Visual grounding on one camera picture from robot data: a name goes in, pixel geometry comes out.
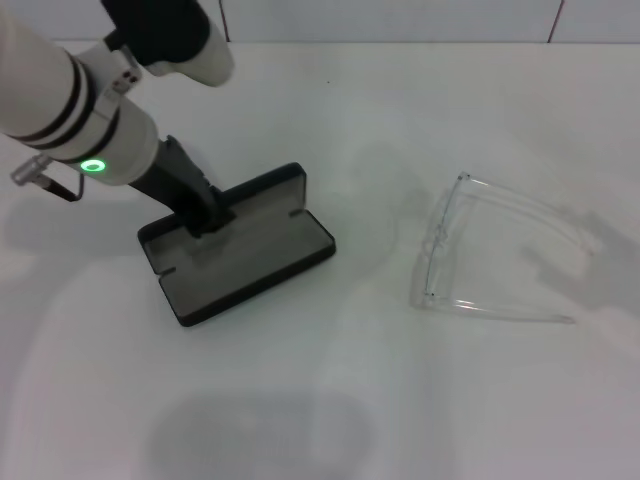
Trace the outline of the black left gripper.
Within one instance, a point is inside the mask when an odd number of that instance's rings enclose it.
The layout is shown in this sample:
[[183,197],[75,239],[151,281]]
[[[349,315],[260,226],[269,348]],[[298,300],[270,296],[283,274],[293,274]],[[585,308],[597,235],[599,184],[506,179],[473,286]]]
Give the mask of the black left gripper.
[[236,218],[223,192],[212,187],[172,136],[159,142],[151,166],[130,186],[168,207],[181,223],[189,223],[196,238],[215,233]]

